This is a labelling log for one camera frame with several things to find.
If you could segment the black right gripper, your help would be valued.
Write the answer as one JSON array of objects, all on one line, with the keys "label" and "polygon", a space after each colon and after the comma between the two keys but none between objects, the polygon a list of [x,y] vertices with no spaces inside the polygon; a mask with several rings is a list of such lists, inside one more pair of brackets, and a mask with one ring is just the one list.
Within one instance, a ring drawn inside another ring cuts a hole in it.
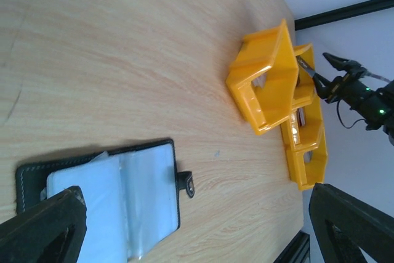
[{"label": "black right gripper", "polygon": [[318,73],[312,76],[316,93],[326,103],[343,100],[349,105],[360,105],[368,98],[368,90],[360,79],[366,76],[367,69],[358,62],[323,53],[323,57],[337,71],[344,71],[343,76],[337,76],[333,81],[326,79]]}]

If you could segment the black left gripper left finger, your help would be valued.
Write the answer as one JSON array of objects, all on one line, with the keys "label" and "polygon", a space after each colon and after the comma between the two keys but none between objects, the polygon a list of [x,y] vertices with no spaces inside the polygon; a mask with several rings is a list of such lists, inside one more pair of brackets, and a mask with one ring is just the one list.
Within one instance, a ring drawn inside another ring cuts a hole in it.
[{"label": "black left gripper left finger", "polygon": [[71,186],[1,224],[1,262],[76,262],[86,234],[86,202]]}]

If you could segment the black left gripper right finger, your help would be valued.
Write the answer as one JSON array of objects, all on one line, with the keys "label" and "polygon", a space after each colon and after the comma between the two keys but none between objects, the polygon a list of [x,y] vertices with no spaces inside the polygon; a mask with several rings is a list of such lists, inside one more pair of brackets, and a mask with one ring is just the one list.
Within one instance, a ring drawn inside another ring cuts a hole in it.
[{"label": "black left gripper right finger", "polygon": [[339,190],[316,183],[308,211],[325,262],[393,262],[393,217]]}]

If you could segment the black VIP card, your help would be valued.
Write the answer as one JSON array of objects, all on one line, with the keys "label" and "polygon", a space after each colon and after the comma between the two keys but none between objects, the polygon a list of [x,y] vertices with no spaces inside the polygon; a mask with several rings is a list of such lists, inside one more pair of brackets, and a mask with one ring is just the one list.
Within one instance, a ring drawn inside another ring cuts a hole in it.
[{"label": "black VIP card", "polygon": [[296,57],[297,63],[299,65],[299,67],[301,67],[302,69],[305,70],[305,72],[310,76],[310,77],[314,77],[314,75],[316,74],[316,71],[300,56],[298,55]]}]

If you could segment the black leather card holder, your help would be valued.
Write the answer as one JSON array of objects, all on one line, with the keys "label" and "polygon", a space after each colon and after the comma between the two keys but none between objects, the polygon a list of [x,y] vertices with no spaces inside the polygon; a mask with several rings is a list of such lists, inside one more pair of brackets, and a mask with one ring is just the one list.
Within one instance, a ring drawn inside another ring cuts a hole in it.
[{"label": "black leather card holder", "polygon": [[23,164],[15,183],[18,213],[68,187],[81,189],[87,231],[79,262],[146,256],[180,228],[180,191],[195,194],[192,173],[177,169],[171,139]]}]

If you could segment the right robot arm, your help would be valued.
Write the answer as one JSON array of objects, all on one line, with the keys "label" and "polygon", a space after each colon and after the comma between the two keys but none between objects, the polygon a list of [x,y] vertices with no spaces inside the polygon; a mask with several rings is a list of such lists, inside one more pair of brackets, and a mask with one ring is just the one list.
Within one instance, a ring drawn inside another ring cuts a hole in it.
[{"label": "right robot arm", "polygon": [[324,76],[314,73],[312,76],[318,96],[326,103],[344,101],[351,110],[356,111],[366,123],[367,131],[380,128],[393,143],[393,81],[376,90],[367,87],[361,78],[371,73],[355,60],[341,58],[327,52],[324,58],[343,76],[329,81]]}]

